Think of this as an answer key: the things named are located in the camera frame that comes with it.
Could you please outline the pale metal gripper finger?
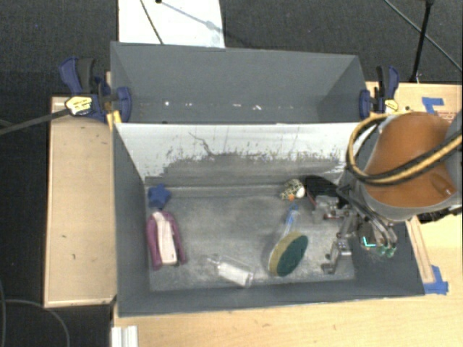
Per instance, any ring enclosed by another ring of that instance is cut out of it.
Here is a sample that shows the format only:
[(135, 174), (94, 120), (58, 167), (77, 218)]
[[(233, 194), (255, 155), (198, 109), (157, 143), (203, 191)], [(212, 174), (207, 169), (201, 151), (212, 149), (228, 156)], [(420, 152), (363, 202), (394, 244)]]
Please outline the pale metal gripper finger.
[(335, 240), (328, 254), (328, 261), (321, 265), (325, 275), (333, 275), (338, 268), (352, 258), (352, 250), (346, 239)]
[(349, 217), (349, 206), (338, 196), (318, 195), (313, 220), (316, 224), (341, 222)]

